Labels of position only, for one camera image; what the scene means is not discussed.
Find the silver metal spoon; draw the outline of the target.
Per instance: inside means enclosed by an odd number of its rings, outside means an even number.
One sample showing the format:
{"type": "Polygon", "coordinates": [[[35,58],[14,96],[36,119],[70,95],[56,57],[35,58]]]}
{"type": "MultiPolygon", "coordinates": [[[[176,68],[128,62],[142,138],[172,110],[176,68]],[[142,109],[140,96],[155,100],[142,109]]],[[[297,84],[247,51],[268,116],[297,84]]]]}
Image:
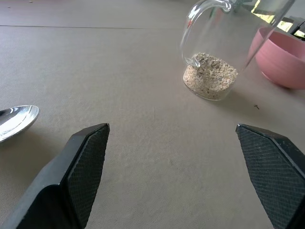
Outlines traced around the silver metal spoon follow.
{"type": "Polygon", "coordinates": [[[0,143],[26,130],[40,113],[35,105],[21,105],[0,110],[0,143]]]}

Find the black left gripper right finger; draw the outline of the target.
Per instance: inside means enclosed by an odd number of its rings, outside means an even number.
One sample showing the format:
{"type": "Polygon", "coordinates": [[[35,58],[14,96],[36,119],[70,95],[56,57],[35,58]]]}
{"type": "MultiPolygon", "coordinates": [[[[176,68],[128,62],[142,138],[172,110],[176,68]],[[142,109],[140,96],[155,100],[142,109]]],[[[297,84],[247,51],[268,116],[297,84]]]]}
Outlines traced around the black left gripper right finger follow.
{"type": "Polygon", "coordinates": [[[287,137],[238,124],[248,174],[274,229],[305,229],[305,154],[287,137]]]}

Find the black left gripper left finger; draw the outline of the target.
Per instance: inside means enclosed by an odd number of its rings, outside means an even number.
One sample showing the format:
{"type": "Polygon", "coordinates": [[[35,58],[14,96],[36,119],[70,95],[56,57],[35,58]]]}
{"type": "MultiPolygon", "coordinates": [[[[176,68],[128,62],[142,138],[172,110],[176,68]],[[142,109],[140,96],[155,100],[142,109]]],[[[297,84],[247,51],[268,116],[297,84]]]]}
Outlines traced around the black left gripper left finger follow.
{"type": "Polygon", "coordinates": [[[85,229],[109,133],[108,123],[74,133],[34,178],[0,229],[85,229]]]}

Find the pink plastic bowl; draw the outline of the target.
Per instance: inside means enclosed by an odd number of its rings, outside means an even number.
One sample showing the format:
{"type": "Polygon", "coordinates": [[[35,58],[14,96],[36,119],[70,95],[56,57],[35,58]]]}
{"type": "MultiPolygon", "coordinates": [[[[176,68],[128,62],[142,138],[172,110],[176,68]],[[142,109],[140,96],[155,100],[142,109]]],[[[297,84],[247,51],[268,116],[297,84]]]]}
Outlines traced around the pink plastic bowl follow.
{"type": "Polygon", "coordinates": [[[284,88],[305,90],[305,42],[293,36],[260,27],[250,45],[247,60],[255,55],[262,74],[284,88]],[[269,38],[258,52],[254,52],[266,35],[269,38]]]}

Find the clear glass mug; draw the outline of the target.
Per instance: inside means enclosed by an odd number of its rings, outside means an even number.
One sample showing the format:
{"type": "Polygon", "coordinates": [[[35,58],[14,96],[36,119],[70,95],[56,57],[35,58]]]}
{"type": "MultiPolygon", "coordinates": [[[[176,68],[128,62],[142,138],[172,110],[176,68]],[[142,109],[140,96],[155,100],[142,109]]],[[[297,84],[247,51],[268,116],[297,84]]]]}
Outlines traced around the clear glass mug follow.
{"type": "Polygon", "coordinates": [[[186,17],[180,43],[183,60],[187,66],[194,66],[190,59],[204,52],[224,60],[238,71],[238,76],[242,75],[255,57],[247,60],[257,30],[270,27],[271,34],[294,3],[295,0],[199,0],[186,17]]]}

